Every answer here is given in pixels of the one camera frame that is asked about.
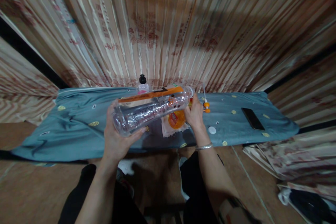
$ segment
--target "hand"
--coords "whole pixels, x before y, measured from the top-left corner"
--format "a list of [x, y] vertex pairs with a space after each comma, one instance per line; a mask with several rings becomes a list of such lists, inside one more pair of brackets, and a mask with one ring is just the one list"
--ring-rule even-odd
[[146, 128], [141, 128], [129, 137], [122, 137], [114, 127], [112, 112], [116, 106], [115, 100], [108, 108], [106, 115], [106, 128], [104, 130], [105, 149], [103, 158], [109, 161], [116, 161], [119, 163], [123, 159], [131, 145], [140, 139]]
[[191, 108], [184, 109], [185, 120], [190, 124], [192, 129], [203, 128], [203, 105], [200, 103], [197, 94], [194, 93]]

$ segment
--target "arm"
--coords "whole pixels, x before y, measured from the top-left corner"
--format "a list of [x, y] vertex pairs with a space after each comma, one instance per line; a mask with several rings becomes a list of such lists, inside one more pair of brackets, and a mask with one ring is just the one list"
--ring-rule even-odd
[[111, 223], [119, 161], [125, 157], [130, 146], [137, 141], [145, 128], [123, 138], [116, 131], [111, 114], [114, 103], [108, 108], [104, 131], [105, 149], [99, 168], [94, 176], [82, 209], [76, 220], [79, 223]]
[[[211, 141], [203, 123], [203, 106], [196, 93], [191, 108], [185, 108], [184, 114], [186, 121], [194, 131], [197, 146], [210, 144]], [[212, 209], [218, 215], [222, 202], [229, 196], [238, 198], [238, 193], [213, 147], [199, 150], [198, 159]]]

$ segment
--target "black bottle cap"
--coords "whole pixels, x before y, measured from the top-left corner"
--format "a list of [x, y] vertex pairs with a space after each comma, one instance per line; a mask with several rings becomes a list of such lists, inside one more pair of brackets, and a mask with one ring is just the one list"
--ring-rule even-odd
[[146, 84], [146, 77], [144, 75], [140, 75], [140, 78], [139, 78], [139, 82], [140, 84]]

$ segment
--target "patterned curtain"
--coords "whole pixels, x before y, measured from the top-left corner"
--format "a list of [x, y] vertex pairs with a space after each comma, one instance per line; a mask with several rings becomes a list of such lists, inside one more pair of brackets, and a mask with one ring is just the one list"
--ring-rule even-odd
[[300, 127], [336, 119], [336, 53], [275, 89], [268, 98]]
[[112, 85], [264, 90], [333, 41], [334, 0], [67, 0]]
[[0, 0], [1, 17], [69, 86], [108, 85], [64, 8], [57, 0]]
[[40, 122], [58, 88], [0, 38], [0, 123]]
[[334, 0], [1, 0], [70, 86], [264, 90], [335, 41]]
[[244, 152], [281, 180], [328, 174], [336, 167], [335, 132], [336, 127], [320, 129], [284, 141], [245, 147]]
[[[336, 53], [268, 97], [300, 127], [336, 119]], [[272, 175], [286, 180], [283, 184], [287, 187], [336, 199], [336, 127], [245, 147], [244, 152]]]

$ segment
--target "left hand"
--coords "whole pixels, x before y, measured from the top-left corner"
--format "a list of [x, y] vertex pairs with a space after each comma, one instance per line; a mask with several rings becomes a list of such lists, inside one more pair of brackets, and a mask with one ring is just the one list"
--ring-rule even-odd
[[140, 139], [146, 128], [141, 128], [129, 137], [122, 137], [114, 127], [112, 112], [117, 101], [112, 102], [107, 110], [106, 128], [104, 130], [105, 149], [103, 158], [109, 161], [119, 162], [123, 159], [131, 145]]

